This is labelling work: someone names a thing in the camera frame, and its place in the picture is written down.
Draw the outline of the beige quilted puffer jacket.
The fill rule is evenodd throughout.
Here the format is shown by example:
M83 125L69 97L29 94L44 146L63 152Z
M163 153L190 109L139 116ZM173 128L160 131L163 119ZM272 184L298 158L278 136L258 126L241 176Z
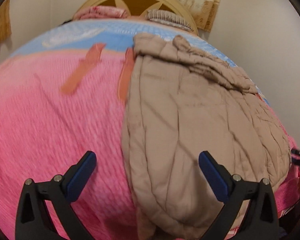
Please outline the beige quilted puffer jacket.
M287 135L241 67L193 47L134 36L122 152L139 239L157 229L198 239L222 208L198 157L208 151L230 173L267 178L276 191L290 168Z

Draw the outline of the pink and blue bedspread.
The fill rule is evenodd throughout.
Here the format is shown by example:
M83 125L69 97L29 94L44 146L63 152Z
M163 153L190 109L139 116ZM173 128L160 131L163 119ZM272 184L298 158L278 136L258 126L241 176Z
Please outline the pink and blue bedspread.
M19 48L0 65L0 230L8 239L25 180L50 180L87 151L98 166L72 206L76 215L96 239L139 239L122 130L140 33L183 36L237 67L197 36L135 20L71 22ZM299 178L290 160L274 191L279 213L298 201Z

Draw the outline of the beige patterned side curtain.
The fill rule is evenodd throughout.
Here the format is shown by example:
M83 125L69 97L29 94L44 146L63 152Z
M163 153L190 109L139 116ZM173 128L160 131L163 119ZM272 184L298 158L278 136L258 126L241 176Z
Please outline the beige patterned side curtain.
M0 43L11 36L10 0L5 0L0 6Z

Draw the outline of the striped pillow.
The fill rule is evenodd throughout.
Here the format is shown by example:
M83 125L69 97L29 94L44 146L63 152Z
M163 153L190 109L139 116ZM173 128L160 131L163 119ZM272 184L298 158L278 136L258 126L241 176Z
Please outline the striped pillow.
M183 17L166 10L148 10L145 19L163 25L172 26L185 31L193 31L191 25Z

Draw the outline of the pink floral folded blanket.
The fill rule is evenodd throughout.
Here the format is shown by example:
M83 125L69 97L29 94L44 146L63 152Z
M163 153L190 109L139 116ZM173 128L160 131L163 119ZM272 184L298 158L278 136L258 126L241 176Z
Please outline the pink floral folded blanket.
M99 18L127 18L128 12L125 9L97 5L80 9L72 18L73 21L99 19Z

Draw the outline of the cream round wooden headboard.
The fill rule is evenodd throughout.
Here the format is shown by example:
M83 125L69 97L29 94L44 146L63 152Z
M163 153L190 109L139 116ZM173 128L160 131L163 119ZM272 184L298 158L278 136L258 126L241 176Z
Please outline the cream round wooden headboard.
M95 6L108 5L125 9L130 16L145 16L148 10L161 9L173 12L183 17L191 26L192 32L198 35L196 23L189 11L178 0L87 0L81 9Z

